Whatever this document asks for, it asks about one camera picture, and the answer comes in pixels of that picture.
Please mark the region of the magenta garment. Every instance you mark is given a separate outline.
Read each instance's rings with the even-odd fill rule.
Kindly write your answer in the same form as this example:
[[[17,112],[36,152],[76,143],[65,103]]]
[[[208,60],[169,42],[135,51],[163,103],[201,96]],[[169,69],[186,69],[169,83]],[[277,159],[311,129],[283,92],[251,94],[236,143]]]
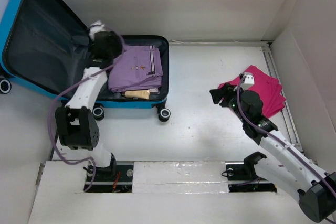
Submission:
[[[286,98],[281,95],[282,85],[278,79],[265,74],[253,65],[250,65],[245,72],[250,72],[254,76],[255,84],[248,90],[259,94],[265,117],[270,118],[285,107]]]

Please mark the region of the purple shirt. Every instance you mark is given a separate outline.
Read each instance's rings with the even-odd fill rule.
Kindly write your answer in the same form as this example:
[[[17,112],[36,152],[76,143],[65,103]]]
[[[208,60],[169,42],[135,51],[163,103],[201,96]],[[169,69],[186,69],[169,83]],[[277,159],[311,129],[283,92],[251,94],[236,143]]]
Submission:
[[[125,46],[125,52],[113,62],[108,79],[110,91],[146,90],[162,85],[160,51],[153,45]]]

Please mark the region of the blue hard-shell suitcase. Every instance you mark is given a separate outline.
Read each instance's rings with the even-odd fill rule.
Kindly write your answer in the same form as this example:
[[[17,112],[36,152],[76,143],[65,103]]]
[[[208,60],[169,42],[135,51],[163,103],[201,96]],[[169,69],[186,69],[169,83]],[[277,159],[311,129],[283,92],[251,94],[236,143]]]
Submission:
[[[100,121],[106,108],[157,108],[166,122],[169,91],[169,43],[162,36],[125,35],[131,48],[147,46],[159,51],[163,77],[157,93],[148,99],[118,97],[103,86],[92,109]],[[91,59],[88,27],[63,0],[9,0],[1,20],[1,70],[38,93],[67,101],[70,86],[81,80]]]

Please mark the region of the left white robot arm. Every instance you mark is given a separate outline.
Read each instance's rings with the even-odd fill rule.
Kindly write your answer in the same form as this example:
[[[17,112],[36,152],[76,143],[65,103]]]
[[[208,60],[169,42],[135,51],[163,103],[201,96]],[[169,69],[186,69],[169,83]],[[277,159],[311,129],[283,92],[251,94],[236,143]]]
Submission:
[[[117,175],[116,159],[99,144],[96,120],[104,118],[103,109],[96,105],[97,97],[108,81],[107,71],[123,50],[123,40],[113,31],[93,34],[83,76],[71,99],[55,111],[59,141],[71,150],[86,150],[94,160],[100,176],[112,180]]]

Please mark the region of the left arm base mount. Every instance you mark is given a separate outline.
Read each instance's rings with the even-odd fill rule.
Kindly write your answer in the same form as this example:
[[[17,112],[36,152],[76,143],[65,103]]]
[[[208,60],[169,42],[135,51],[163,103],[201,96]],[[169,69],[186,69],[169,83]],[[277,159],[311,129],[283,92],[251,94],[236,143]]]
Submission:
[[[97,171],[95,179],[89,189],[92,180],[93,168],[89,165],[84,183],[84,191],[87,193],[131,193],[133,186],[134,162],[118,162],[116,174]]]

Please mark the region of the beige cosmetic tube gold cap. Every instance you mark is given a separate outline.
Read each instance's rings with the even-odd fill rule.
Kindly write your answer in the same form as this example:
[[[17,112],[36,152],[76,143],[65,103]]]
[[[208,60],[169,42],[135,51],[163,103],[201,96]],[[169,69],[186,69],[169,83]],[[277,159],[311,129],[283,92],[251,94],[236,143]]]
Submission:
[[[122,94],[125,98],[129,99],[145,99],[150,97],[150,90],[129,90]]]

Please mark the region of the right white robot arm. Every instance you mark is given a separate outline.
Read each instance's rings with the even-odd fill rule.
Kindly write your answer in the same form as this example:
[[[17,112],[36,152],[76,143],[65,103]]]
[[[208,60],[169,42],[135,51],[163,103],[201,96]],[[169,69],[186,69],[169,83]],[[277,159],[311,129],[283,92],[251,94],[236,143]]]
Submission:
[[[245,134],[275,158],[272,161],[262,152],[245,157],[239,171],[246,179],[262,178],[281,188],[315,223],[335,213],[335,173],[315,165],[286,140],[263,115],[258,93],[227,83],[211,89],[210,94],[214,104],[230,108],[242,122]]]

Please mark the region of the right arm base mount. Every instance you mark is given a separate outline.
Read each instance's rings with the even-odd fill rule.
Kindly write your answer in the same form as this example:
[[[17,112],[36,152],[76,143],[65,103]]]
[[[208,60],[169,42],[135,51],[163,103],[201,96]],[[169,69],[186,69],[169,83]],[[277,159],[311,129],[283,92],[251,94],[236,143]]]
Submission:
[[[227,178],[230,193],[277,192],[274,184],[253,175],[244,162],[225,162],[225,170],[221,175]]]

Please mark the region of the small pink printed card pack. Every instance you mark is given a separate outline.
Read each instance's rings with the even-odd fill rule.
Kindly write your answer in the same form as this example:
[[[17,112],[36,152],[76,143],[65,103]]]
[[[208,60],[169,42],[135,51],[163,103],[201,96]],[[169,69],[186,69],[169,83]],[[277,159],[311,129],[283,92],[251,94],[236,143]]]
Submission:
[[[159,94],[160,91],[158,88],[152,88],[152,89],[148,89],[149,93],[154,93],[154,94]]]

